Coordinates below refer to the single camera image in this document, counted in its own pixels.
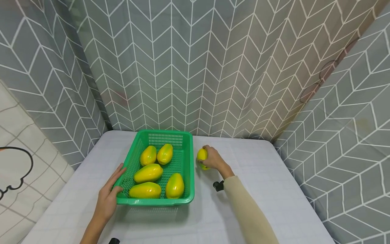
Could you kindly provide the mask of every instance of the basket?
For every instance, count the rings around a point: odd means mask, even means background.
[[[173,146],[173,157],[170,163],[161,165],[163,175],[155,183],[161,186],[159,199],[129,198],[128,192],[135,185],[134,174],[142,168],[140,156],[149,145],[157,148],[157,151],[169,143]],[[188,132],[171,130],[140,130],[131,145],[129,153],[124,161],[126,172],[117,180],[114,186],[123,187],[123,191],[117,195],[117,204],[133,206],[171,206],[190,203],[195,195],[194,162],[192,135]],[[184,181],[184,193],[179,199],[168,199],[165,195],[165,186],[173,173],[180,173]]]

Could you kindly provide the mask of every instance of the papaya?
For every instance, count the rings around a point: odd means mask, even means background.
[[[184,181],[183,177],[179,173],[174,173],[168,180],[165,186],[165,195],[167,198],[180,198],[184,192]]]
[[[202,163],[200,162],[200,161],[206,160],[207,157],[208,157],[208,155],[207,155],[207,150],[201,148],[201,149],[198,151],[197,160],[198,160],[198,162],[200,163],[200,167],[201,167],[203,170],[208,170],[208,169],[210,169],[209,167],[206,167],[204,164],[202,164]]]
[[[171,144],[165,144],[157,153],[157,161],[161,165],[165,165],[172,160],[173,146]]]
[[[130,198],[160,198],[161,186],[153,182],[135,185],[129,190]]]
[[[148,146],[141,154],[140,163],[142,166],[153,164],[157,158],[157,149],[155,146]]]
[[[158,180],[163,174],[163,168],[159,164],[148,164],[134,174],[136,183],[153,182]]]

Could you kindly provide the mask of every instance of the right hand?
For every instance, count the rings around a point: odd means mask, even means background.
[[[207,159],[201,163],[204,164],[206,167],[219,170],[226,164],[226,162],[223,160],[223,158],[215,148],[209,145],[205,145],[203,146],[203,148],[207,150]]]

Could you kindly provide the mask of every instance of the beige sleeve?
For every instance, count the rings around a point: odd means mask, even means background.
[[[237,176],[223,184],[247,244],[279,244],[271,225]]]

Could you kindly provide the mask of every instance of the white tablecloth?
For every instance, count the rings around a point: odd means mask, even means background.
[[[79,243],[93,214],[99,189],[123,162],[136,132],[110,131],[95,145],[23,244]],[[267,141],[193,137],[194,155],[215,147],[258,203],[280,244],[333,244],[272,144]],[[195,165],[195,198],[189,205],[150,208],[119,205],[99,240],[129,244],[243,244],[238,223],[215,170]]]

